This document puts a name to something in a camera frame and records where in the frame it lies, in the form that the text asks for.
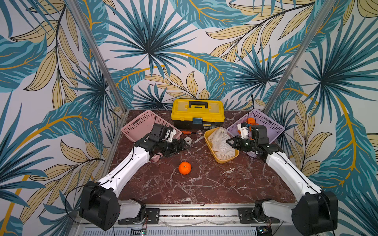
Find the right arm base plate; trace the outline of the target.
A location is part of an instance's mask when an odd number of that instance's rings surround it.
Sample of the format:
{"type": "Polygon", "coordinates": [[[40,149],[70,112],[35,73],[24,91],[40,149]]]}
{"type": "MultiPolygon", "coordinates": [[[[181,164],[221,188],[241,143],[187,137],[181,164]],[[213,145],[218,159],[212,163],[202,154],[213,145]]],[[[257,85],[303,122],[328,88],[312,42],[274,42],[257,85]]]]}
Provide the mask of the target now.
{"type": "Polygon", "coordinates": [[[238,210],[238,217],[241,224],[276,224],[280,223],[279,219],[266,216],[258,207],[240,207],[238,210]]]}

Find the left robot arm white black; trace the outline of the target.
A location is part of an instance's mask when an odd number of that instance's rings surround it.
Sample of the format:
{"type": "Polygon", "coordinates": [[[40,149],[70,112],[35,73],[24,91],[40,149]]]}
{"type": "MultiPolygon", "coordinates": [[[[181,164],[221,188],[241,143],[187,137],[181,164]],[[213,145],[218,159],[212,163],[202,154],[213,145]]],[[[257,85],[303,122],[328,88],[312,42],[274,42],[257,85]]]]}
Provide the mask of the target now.
{"type": "Polygon", "coordinates": [[[82,191],[79,216],[103,230],[109,230],[116,222],[145,218],[144,206],[136,200],[121,204],[120,193],[134,174],[154,156],[172,156],[188,149],[184,139],[175,139],[170,130],[153,131],[139,139],[127,157],[97,182],[87,182],[82,191]]]}

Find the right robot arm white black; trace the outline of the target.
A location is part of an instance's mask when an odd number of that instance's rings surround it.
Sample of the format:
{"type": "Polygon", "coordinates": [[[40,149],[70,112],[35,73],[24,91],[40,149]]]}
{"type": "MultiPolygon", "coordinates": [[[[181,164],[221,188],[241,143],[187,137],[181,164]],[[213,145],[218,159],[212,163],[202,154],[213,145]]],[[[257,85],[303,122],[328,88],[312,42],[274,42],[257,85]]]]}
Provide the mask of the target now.
{"type": "Polygon", "coordinates": [[[255,202],[252,216],[255,221],[265,222],[272,218],[292,224],[303,236],[333,232],[338,224],[338,198],[325,192],[289,160],[283,150],[269,141],[263,125],[237,126],[240,136],[227,140],[234,149],[254,153],[271,167],[290,188],[296,203],[284,204],[274,200],[255,202]]]}

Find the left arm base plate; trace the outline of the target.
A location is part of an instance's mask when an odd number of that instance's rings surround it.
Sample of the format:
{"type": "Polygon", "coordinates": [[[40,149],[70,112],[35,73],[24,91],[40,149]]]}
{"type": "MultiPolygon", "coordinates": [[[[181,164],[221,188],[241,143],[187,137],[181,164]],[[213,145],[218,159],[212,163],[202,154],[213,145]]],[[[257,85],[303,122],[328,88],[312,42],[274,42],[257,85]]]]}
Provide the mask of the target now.
{"type": "Polygon", "coordinates": [[[137,217],[125,218],[118,221],[119,225],[157,225],[159,222],[159,208],[142,208],[137,217]]]}

